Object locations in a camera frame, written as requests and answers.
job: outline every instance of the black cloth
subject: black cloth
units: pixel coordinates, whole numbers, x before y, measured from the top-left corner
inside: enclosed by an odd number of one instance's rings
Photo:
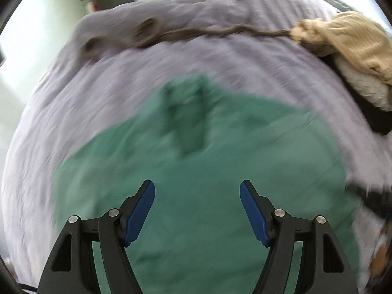
[[[380,133],[382,135],[388,134],[392,129],[392,112],[385,112],[378,107],[373,106],[365,98],[359,95],[336,67],[332,55],[324,56],[320,59],[330,68],[332,68],[334,72],[340,77],[344,87],[348,90],[354,101],[361,109],[362,114],[366,118],[373,132]]]

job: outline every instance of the gray blanket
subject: gray blanket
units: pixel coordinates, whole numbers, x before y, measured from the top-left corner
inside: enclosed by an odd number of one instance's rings
[[[165,19],[169,29],[244,23],[276,30],[300,19],[330,19],[335,11],[321,0],[169,0],[125,4],[83,18],[27,104],[7,155],[1,200],[20,282],[38,284],[58,234],[51,193],[54,169],[182,75],[204,73],[232,91],[317,111],[339,140],[347,179],[390,187],[390,138],[374,134],[334,72],[289,38],[198,37],[146,50],[103,48],[97,63],[79,56],[89,37],[127,40],[135,25],[150,16]],[[362,284],[380,225],[372,214],[358,210]]]

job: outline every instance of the beige sweater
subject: beige sweater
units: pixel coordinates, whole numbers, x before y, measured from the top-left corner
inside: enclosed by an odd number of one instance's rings
[[[291,39],[306,48],[328,45],[338,51],[359,71],[378,76],[392,85],[392,44],[384,29],[358,12],[342,12],[331,21],[301,20],[291,29]]]

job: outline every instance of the silver bolt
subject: silver bolt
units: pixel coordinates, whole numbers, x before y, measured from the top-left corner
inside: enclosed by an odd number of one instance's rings
[[[323,216],[317,216],[316,221],[318,223],[324,224],[327,221],[327,219],[325,219]]]
[[[70,216],[68,219],[69,223],[75,223],[76,221],[78,221],[78,216]]]
[[[277,217],[284,217],[286,215],[286,212],[283,209],[276,209],[274,213]]]
[[[118,209],[112,209],[109,211],[109,217],[116,217],[119,213],[120,211],[118,211]]]

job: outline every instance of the blue rubber pad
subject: blue rubber pad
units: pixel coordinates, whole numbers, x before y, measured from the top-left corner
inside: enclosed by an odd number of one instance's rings
[[[131,242],[138,238],[144,221],[146,220],[148,212],[152,206],[152,202],[154,202],[154,198],[155,185],[150,182],[127,221],[127,231],[123,239],[125,246],[129,246]]]
[[[256,239],[266,246],[270,239],[267,234],[265,218],[257,207],[248,187],[244,183],[241,183],[240,185],[240,198]]]

